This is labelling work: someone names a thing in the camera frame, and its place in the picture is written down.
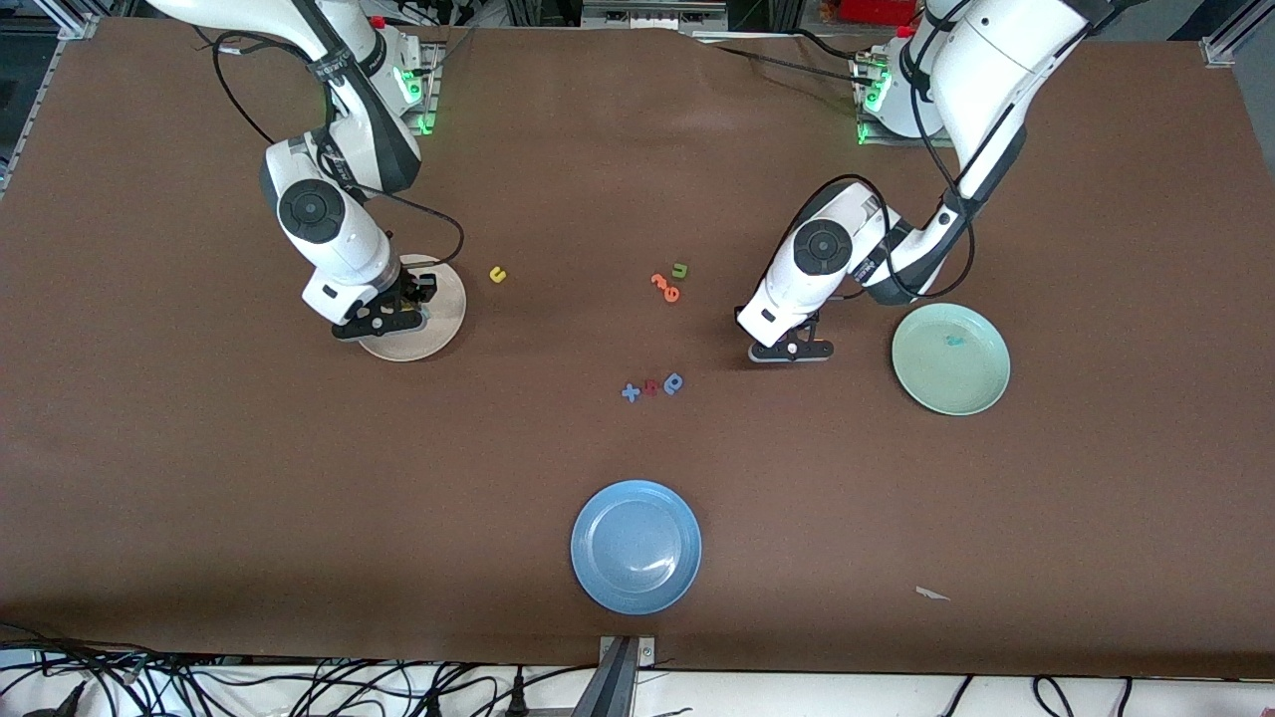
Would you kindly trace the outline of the beige brown plate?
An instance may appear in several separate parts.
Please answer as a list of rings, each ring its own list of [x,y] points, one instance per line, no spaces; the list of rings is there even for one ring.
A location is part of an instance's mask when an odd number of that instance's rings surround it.
[[[386,361],[419,361],[433,353],[441,353],[458,336],[465,316],[465,287],[460,274],[451,265],[426,267],[427,262],[433,262],[433,256],[402,254],[400,260],[414,278],[433,274],[436,279],[437,291],[433,299],[422,305],[422,327],[419,330],[358,339],[357,344]]]

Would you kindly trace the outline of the light green plate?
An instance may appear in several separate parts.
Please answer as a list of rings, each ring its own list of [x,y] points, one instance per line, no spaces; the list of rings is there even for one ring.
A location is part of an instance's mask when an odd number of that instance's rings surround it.
[[[966,344],[949,347],[946,336]],[[898,323],[890,346],[898,385],[928,411],[970,416],[997,403],[1012,375],[1009,347],[986,316],[950,302],[921,306]]]

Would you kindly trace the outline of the brown table cover sheet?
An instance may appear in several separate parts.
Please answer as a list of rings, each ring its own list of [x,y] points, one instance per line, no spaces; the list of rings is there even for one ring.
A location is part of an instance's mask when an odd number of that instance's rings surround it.
[[[102,22],[0,200],[0,620],[231,654],[586,663],[646,632],[674,669],[1275,676],[1275,181],[1237,82],[1093,42],[1042,88],[951,295],[1012,361],[963,418],[898,387],[901,307],[830,305],[825,362],[746,357],[733,310],[820,182],[864,175],[912,222],[941,195],[850,107],[669,31],[465,36],[409,198],[463,223],[468,313],[390,364],[300,299],[194,33]],[[634,478],[704,540],[644,616],[570,558]]]

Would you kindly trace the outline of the blue plate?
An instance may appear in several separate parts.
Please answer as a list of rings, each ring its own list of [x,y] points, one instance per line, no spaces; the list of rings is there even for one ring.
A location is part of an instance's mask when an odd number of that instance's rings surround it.
[[[586,501],[571,529],[570,558],[579,586],[602,609],[654,615],[694,586],[704,540],[681,495],[634,478],[603,487]]]

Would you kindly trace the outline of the grey equipment box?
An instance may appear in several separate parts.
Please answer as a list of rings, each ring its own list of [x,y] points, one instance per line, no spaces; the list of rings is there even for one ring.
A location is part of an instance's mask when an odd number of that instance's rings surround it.
[[[727,32],[728,11],[725,0],[581,0],[580,27]]]

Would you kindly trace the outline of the red box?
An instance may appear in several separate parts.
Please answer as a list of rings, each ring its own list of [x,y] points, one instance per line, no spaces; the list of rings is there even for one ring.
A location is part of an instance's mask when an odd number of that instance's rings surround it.
[[[838,0],[836,18],[864,26],[907,26],[921,0]]]

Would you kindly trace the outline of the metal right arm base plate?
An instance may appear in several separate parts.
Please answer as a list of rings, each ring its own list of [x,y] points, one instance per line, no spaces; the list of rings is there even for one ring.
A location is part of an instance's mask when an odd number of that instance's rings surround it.
[[[445,54],[442,43],[427,43],[408,36],[402,40],[397,60],[391,64],[391,78],[402,98],[402,122],[417,137],[433,133]]]

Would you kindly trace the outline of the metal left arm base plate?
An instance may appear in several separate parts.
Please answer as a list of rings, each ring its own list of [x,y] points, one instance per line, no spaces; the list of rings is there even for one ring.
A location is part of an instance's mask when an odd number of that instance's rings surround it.
[[[938,148],[950,148],[951,137],[933,103],[921,100],[898,68],[887,47],[873,46],[850,60],[856,87],[858,142],[880,145],[923,145],[928,137]]]

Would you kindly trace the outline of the dark aluminium post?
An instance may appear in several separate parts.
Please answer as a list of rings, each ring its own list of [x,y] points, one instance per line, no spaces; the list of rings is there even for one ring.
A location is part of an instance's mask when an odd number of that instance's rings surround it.
[[[609,640],[570,717],[632,717],[640,658],[640,638]]]

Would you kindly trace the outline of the aluminium frame profile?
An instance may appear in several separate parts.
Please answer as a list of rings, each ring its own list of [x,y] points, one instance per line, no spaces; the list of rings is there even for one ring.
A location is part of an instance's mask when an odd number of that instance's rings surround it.
[[[68,43],[108,11],[99,0],[0,0],[0,196]]]
[[[1275,0],[1243,0],[1210,36],[1198,41],[1206,68],[1233,68],[1238,51],[1270,20],[1275,20]]]

